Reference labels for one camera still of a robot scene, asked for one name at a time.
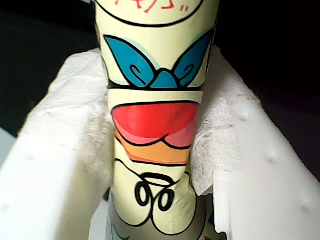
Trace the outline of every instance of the cartoon-printed tube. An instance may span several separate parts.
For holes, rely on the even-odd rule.
[[[190,180],[219,0],[96,0],[115,125],[107,240],[214,240]]]

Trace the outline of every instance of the red shape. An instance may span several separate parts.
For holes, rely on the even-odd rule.
[[[174,9],[175,5],[172,2],[173,0],[169,0],[170,1],[170,6],[162,6],[161,9]]]
[[[165,137],[171,145],[186,147],[196,131],[199,107],[193,102],[126,105],[114,109],[112,116],[119,132],[130,142],[135,143],[129,136],[151,142]]]
[[[140,5],[140,2],[142,2],[144,0],[131,0],[131,1],[135,1],[136,2],[136,8],[137,9],[142,9],[142,6]]]
[[[145,10],[144,12],[145,12],[146,14],[148,14],[149,11],[154,8],[154,6],[155,6],[155,4],[157,3],[157,1],[158,1],[158,0],[154,0],[154,2],[150,5],[150,7],[149,7],[147,10]]]

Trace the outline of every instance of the white styrofoam holder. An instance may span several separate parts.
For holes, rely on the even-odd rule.
[[[216,47],[205,91],[192,181],[198,194],[213,185],[217,232],[319,239],[319,182]],[[1,240],[103,238],[100,202],[113,175],[107,94],[99,50],[67,59],[0,169]]]
[[[90,4],[91,3],[91,0],[81,0],[82,2],[85,2],[87,4]]]
[[[0,127],[0,169],[15,141],[15,137]]]

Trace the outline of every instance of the light blue shape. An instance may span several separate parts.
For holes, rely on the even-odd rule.
[[[145,88],[155,77],[150,60],[135,46],[113,36],[104,36],[126,80],[139,88]]]
[[[154,83],[150,86],[150,88],[168,88],[168,89],[176,89],[178,87],[175,78],[172,76],[170,72],[162,71],[159,76],[156,78]]]
[[[182,87],[188,85],[197,76],[203,64],[212,35],[213,31],[205,33],[184,52],[174,65],[174,74],[180,80]]]

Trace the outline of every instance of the orange stripe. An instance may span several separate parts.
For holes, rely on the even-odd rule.
[[[163,142],[157,142],[150,146],[133,146],[126,142],[117,130],[115,136],[133,161],[166,165],[187,164],[190,148],[184,150],[173,149]]]

